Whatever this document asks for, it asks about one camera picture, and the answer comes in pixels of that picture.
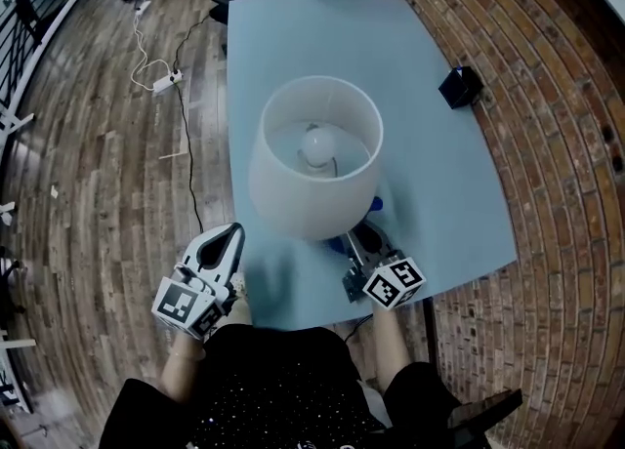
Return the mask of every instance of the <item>sleeve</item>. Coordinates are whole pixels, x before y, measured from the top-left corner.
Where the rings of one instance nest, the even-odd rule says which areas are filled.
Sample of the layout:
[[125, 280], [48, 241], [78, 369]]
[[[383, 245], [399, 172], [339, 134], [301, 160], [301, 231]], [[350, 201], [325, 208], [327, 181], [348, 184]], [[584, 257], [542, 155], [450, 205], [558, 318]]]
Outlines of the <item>sleeve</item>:
[[187, 409], [139, 380], [126, 380], [108, 415], [100, 449], [185, 447]]

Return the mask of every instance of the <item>black box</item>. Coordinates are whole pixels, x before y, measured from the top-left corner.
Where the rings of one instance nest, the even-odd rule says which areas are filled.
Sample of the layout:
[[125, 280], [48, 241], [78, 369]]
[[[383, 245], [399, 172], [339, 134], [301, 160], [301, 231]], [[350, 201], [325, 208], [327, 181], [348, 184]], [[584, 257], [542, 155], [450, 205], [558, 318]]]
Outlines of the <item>black box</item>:
[[478, 75], [468, 66], [456, 67], [447, 75], [438, 90], [452, 109], [471, 103], [482, 89]]

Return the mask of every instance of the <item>black railing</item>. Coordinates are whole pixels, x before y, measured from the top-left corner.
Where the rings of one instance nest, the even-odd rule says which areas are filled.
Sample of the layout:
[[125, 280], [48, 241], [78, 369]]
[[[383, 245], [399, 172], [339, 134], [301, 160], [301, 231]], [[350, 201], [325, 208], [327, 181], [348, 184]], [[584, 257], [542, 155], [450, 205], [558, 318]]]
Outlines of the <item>black railing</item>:
[[24, 67], [68, 0], [15, 0], [0, 14], [0, 103], [11, 104]]

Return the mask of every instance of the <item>light blue tabletop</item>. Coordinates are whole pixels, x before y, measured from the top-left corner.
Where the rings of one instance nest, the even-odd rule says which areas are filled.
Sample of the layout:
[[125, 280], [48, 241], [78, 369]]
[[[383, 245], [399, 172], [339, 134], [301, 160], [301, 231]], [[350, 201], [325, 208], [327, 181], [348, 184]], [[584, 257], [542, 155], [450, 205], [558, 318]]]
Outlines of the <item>light blue tabletop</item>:
[[472, 111], [438, 91], [450, 66], [402, 0], [237, 0], [229, 5], [228, 112], [234, 212], [254, 324], [294, 330], [371, 312], [350, 304], [350, 267], [320, 243], [276, 234], [256, 214], [247, 170], [263, 107], [284, 83], [325, 74], [357, 85], [385, 127], [384, 210], [369, 218], [427, 278], [414, 300], [516, 258], [508, 208]]

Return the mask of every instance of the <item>brick floor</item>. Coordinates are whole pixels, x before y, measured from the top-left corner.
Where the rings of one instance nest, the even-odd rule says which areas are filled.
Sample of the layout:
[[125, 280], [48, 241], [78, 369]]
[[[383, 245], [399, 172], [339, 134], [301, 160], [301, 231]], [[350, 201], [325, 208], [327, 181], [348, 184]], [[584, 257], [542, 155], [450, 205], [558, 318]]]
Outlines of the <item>brick floor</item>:
[[523, 389], [506, 447], [598, 447], [625, 409], [623, 24], [593, 0], [407, 1], [486, 85], [519, 258], [436, 298], [444, 379], [463, 401]]

